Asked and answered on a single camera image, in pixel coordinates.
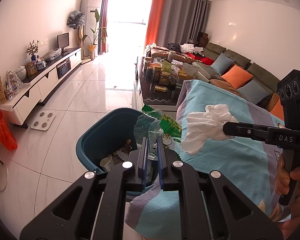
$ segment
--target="recessed ceiling light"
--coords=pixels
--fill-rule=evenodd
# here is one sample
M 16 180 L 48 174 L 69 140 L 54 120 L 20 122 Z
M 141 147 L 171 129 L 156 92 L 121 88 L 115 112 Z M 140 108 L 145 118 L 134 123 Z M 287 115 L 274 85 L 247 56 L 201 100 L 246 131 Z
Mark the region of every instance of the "recessed ceiling light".
M 286 3 L 291 3 L 290 0 L 284 0 Z

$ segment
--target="silver screw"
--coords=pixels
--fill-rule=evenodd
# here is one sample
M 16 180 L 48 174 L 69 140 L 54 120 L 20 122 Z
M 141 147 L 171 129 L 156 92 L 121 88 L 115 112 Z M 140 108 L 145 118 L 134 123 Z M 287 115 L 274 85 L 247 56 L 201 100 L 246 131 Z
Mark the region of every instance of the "silver screw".
M 172 163 L 172 165 L 175 166 L 175 167 L 182 167 L 183 162 L 182 162 L 182 161 L 174 161 L 174 162 Z
M 92 179 L 94 177 L 94 172 L 93 171 L 88 171 L 84 174 L 86 179 Z
M 128 168 L 131 168 L 132 167 L 132 162 L 124 162 L 122 163 L 122 167 L 128 169 Z
M 219 171 L 213 171 L 211 172 L 211 177 L 217 179 L 221 177 L 221 173 Z

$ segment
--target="trash can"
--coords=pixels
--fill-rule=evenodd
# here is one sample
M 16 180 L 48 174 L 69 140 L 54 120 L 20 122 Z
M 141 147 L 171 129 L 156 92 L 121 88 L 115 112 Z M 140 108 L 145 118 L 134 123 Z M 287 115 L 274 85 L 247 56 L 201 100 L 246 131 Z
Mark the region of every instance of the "trash can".
M 111 111 L 89 128 L 77 141 L 76 153 L 83 166 L 96 174 L 104 173 L 100 161 L 109 154 L 123 147 L 127 139 L 130 146 L 137 150 L 133 129 L 138 117 L 143 113 L 132 108 L 119 108 Z M 146 187 L 143 192 L 128 191 L 127 195 L 139 196 L 152 187 Z

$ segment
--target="monitor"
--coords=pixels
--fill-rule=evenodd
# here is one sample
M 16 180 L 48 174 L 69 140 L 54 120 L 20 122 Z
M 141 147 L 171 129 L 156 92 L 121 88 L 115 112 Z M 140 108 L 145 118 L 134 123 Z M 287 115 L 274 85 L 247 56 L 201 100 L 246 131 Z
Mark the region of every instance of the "monitor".
M 65 47 L 68 47 L 69 44 L 69 33 L 63 33 L 58 35 L 58 48 L 62 48 L 62 53 L 67 52 L 67 50 L 64 50 Z

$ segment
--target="plant in vase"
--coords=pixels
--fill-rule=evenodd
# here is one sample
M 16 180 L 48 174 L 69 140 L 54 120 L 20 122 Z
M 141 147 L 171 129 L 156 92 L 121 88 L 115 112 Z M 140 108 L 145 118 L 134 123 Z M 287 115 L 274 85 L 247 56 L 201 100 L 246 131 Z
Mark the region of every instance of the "plant in vase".
M 27 53 L 29 54 L 29 56 L 31 55 L 31 60 L 36 61 L 37 57 L 36 57 L 36 53 L 38 53 L 39 50 L 39 46 L 38 46 L 39 41 L 37 40 L 37 42 L 34 42 L 34 40 L 31 42 L 29 42 L 28 45 L 28 49 L 27 49 Z
M 95 13 L 94 13 L 94 17 L 96 19 L 96 27 L 95 29 L 92 29 L 90 28 L 90 30 L 92 31 L 92 34 L 93 34 L 93 37 L 92 37 L 92 40 L 90 39 L 90 37 L 85 34 L 83 37 L 82 37 L 82 42 L 88 37 L 88 39 L 90 40 L 91 42 L 91 45 L 88 46 L 89 48 L 89 51 L 90 51 L 90 58 L 91 60 L 94 60 L 94 58 L 98 55 L 98 41 L 99 39 L 102 40 L 103 43 L 106 43 L 106 37 L 108 37 L 108 34 L 107 34 L 107 27 L 100 27 L 97 29 L 97 25 L 98 25 L 98 22 L 100 20 L 100 15 L 98 13 L 98 10 L 96 9 Z M 99 32 L 103 32 L 103 36 L 102 37 L 99 37 Z

